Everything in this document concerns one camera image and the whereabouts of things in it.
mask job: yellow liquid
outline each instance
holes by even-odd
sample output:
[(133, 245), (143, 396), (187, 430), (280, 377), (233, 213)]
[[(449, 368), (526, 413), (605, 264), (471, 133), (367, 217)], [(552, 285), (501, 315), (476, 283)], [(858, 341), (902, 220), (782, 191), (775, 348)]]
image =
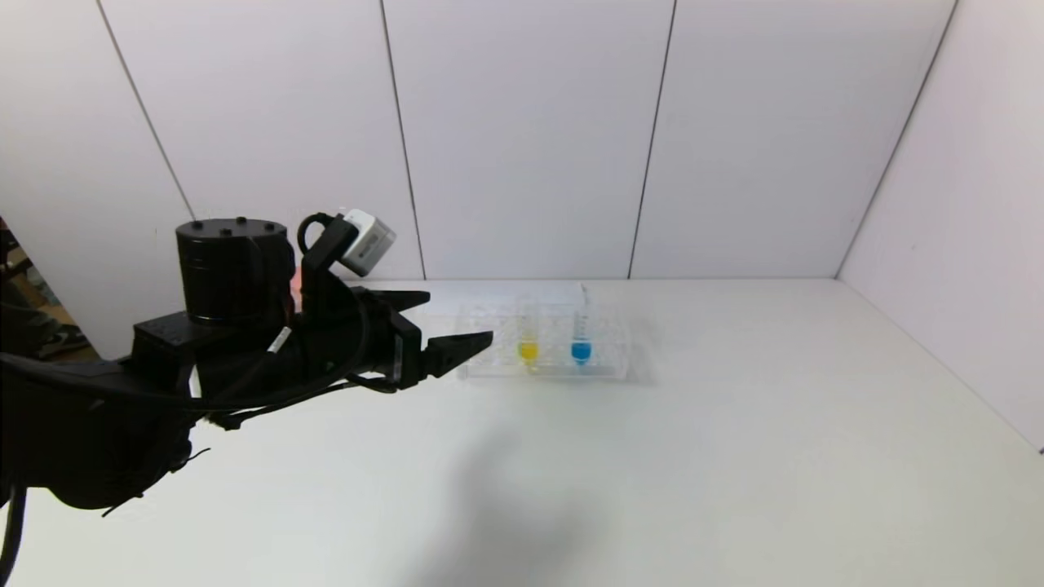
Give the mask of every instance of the yellow liquid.
[(530, 342), (519, 343), (519, 356), (522, 357), (522, 361), (526, 365), (535, 365), (537, 357), (540, 356), (540, 344)]

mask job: test tube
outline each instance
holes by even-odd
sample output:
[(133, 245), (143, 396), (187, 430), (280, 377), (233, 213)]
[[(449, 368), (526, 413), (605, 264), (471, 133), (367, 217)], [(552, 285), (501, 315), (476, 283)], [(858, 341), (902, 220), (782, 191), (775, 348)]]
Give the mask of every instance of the test tube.
[(518, 301), (519, 357), (528, 367), (540, 357), (540, 309), (537, 301), (524, 296)]
[(591, 307), (587, 287), (580, 284), (583, 300), (573, 313), (573, 344), (570, 353), (576, 365), (583, 367), (591, 360)]

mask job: black cylindrical motor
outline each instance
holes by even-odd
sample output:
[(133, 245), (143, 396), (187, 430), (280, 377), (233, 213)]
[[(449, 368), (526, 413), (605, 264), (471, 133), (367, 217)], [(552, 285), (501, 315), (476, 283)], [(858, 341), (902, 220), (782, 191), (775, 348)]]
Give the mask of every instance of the black cylindrical motor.
[(217, 218), (177, 227), (185, 309), (210, 326), (275, 326), (285, 322), (293, 277), (286, 227)]

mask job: black cable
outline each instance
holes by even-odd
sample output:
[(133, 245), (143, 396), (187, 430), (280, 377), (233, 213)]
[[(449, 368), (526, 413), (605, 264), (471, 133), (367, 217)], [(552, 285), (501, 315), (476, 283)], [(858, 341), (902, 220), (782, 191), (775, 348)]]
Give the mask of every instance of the black cable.
[(0, 586), (6, 585), (15, 569), (18, 547), (22, 544), (22, 522), (25, 520), (25, 487), (13, 485), (10, 503), (7, 506), (7, 529), (3, 533), (3, 551), (0, 554)]
[(308, 253), (309, 249), (308, 243), (305, 242), (305, 235), (308, 232), (308, 229), (315, 222), (318, 222), (324, 227), (328, 227), (331, 221), (333, 221), (333, 216), (323, 212), (316, 212), (301, 221), (301, 225), (298, 226), (298, 249), (301, 250), (302, 255)]
[(306, 395), (304, 395), (302, 397), (294, 398), (294, 399), (285, 401), (283, 403), (267, 405), (265, 407), (261, 407), (261, 408), (258, 408), (258, 409), (255, 409), (255, 410), (252, 410), (252, 412), (240, 412), (240, 413), (237, 413), (237, 414), (230, 414), (228, 416), (222, 416), (215, 423), (218, 423), (221, 426), (226, 426), (226, 427), (238, 428), (243, 422), (245, 422), (246, 420), (250, 420), (251, 418), (257, 418), (258, 416), (264, 416), (265, 414), (271, 414), (272, 412), (278, 412), (280, 409), (284, 409), (286, 407), (290, 407), (290, 406), (296, 405), (299, 403), (303, 403), (305, 401), (317, 398), (319, 396), (324, 396), (324, 395), (329, 394), (331, 392), (339, 392), (341, 390), (348, 390), (348, 389), (351, 389), (351, 388), (365, 388), (365, 389), (367, 389), (367, 390), (370, 390), (372, 392), (377, 392), (379, 394), (394, 394), (394, 393), (396, 393), (398, 391), (395, 388), (395, 385), (393, 385), (389, 381), (387, 381), (386, 379), (383, 379), (383, 378), (380, 378), (380, 379), (367, 379), (365, 377), (360, 377), (358, 375), (349, 375), (348, 377), (346, 377), (346, 380), (348, 382), (346, 382), (346, 383), (337, 383), (337, 384), (334, 384), (334, 385), (330, 385), (329, 388), (325, 388), (323, 390), (318, 390), (318, 391), (312, 392), (310, 394), (306, 394)]

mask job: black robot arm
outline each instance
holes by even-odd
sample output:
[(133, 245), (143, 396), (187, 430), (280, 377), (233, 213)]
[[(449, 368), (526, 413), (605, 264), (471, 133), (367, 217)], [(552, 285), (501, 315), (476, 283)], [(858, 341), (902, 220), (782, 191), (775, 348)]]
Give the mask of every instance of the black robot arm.
[[(135, 325), (129, 357), (44, 363), (0, 354), (0, 482), (11, 513), (24, 507), (26, 487), (48, 488), (74, 508), (118, 507), (188, 463), (189, 431), (199, 419), (236, 429), (350, 386), (395, 393), (492, 344), (492, 332), (478, 332), (433, 337), (422, 350), (421, 330), (400, 312), (427, 302), (428, 292), (349, 287), (331, 273), (338, 261), (367, 273), (395, 238), (356, 213), (303, 222), (300, 312), (284, 227), (242, 217), (194, 221), (176, 231), (186, 311)], [(303, 235), (316, 218), (324, 230), (308, 248)], [(5, 564), (17, 548), (9, 534)]]

